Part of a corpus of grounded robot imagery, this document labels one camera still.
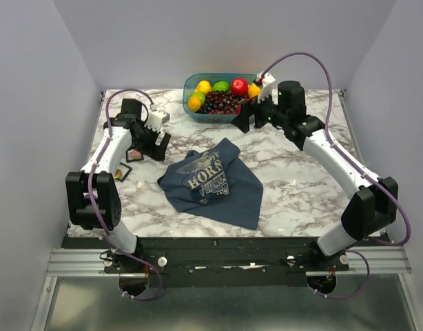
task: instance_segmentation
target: plastic container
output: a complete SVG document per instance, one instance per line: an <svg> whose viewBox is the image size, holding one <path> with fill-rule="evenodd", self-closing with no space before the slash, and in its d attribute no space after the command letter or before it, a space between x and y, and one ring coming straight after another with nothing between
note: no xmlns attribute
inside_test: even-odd
<svg viewBox="0 0 423 331"><path fill-rule="evenodd" d="M242 77L248 81L250 84L255 78L255 74L235 74L235 73L227 73L227 74L220 74L220 73L209 73L209 74L194 74L193 76L189 77L184 84L184 93L183 93L183 107L184 111L192 117L193 120L199 123L230 123L232 119L234 119L237 115L224 115L224 114L197 114L192 112L189 107L187 106L187 102L189 101L193 91L195 90L196 86L198 86L200 81L209 81L211 86L215 84L217 81L228 81L231 83L233 79Z"/></svg>

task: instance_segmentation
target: marble surface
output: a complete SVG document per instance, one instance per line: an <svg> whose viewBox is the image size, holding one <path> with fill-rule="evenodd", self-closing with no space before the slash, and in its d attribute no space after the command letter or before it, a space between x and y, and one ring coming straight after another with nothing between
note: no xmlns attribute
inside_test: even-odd
<svg viewBox="0 0 423 331"><path fill-rule="evenodd" d="M107 91L109 97L114 91ZM148 90L159 110L171 114L165 131L172 134L164 162L146 157L129 163L132 173L125 182L116 182L123 205L122 220L140 237L302 237L320 236L340 221L348 203L340 186L317 161L299 151L283 132L266 125L243 134L222 124L201 124L183 110L182 90ZM110 107L111 117L120 111L122 98L147 99L135 92L118 95ZM307 112L324 120L328 105L326 90L307 91ZM91 153L103 136L104 106ZM355 154L349 129L337 94L333 98L331 131ZM165 198L156 180L169 164L184 159L189 149L199 152L213 148L227 137L240 148L244 161L264 185L257 230L248 230L204 217L178 213ZM89 231L70 225L70 237L91 237Z"/></svg>

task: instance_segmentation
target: white wall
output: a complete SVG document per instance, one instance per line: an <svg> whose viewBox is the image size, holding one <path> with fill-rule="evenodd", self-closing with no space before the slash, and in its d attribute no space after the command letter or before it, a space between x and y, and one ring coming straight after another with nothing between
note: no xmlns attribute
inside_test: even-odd
<svg viewBox="0 0 423 331"><path fill-rule="evenodd" d="M29 330L99 92L50 0L0 0L0 331Z"/></svg>
<svg viewBox="0 0 423 331"><path fill-rule="evenodd" d="M367 165L400 185L412 223L406 251L423 301L423 0L398 0L346 101ZM404 236L400 215L389 232Z"/></svg>
<svg viewBox="0 0 423 331"><path fill-rule="evenodd" d="M197 72L256 72L283 54L312 52L345 88L395 0L54 0L103 87L179 88ZM273 71L326 88L317 63Z"/></svg>

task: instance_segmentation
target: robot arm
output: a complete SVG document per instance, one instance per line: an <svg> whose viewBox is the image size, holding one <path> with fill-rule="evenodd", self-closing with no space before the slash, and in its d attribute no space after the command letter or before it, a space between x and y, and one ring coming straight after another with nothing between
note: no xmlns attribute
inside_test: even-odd
<svg viewBox="0 0 423 331"><path fill-rule="evenodd" d="M261 90L258 97L244 102L239 115L232 123L243 132L248 132L249 118L254 115L255 128L270 123L275 128L282 129L288 140L316 159L329 172L350 199L343 212L341 223L313 242L310 248L313 260L320 261L335 255L356 241L393 223L396 206L331 147L323 122L307 114L305 90L300 83L297 81L279 83L278 104L274 104L271 85L275 79L268 73L263 79L260 78L259 74L257 82ZM337 146L371 179L397 197L398 185L395 180L391 177L381 179L354 159L340 144Z"/></svg>
<svg viewBox="0 0 423 331"><path fill-rule="evenodd" d="M141 108L140 101L123 99L121 112L110 119L112 136L105 123L103 139L94 156L79 172L70 172L66 177L70 221L102 237L105 231L96 218L87 188L89 173L94 163L96 164L92 187L96 189L96 202L110 231L109 242L137 256L141 249L138 238L121 221L121 201L112 174L116 172L121 159L130 148L137 149L154 160L164 160L171 137L170 134L161 130L162 125L169 119L167 113L148 112L146 120L142 121ZM96 157L100 155L107 139L110 139L110 143L100 161L96 162Z"/></svg>

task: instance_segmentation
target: blue t-shirt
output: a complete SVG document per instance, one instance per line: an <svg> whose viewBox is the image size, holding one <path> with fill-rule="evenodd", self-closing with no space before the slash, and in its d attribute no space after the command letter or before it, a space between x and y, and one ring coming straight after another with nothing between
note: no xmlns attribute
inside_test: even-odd
<svg viewBox="0 0 423 331"><path fill-rule="evenodd" d="M263 186L239 153L226 138L203 153L191 150L158 184L178 212L255 230Z"/></svg>

